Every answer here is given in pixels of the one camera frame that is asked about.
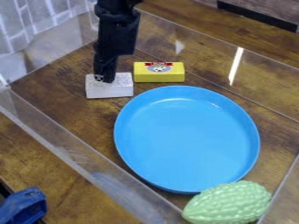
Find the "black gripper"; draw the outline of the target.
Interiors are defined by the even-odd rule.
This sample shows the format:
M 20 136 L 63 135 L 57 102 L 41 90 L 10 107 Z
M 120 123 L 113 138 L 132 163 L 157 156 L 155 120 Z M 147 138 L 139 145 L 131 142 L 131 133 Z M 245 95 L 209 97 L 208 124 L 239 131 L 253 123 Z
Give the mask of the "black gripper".
M 95 14 L 99 18 L 93 77 L 112 83 L 116 78 L 117 56 L 135 51 L 140 13 L 135 6 L 141 0 L 97 0 Z

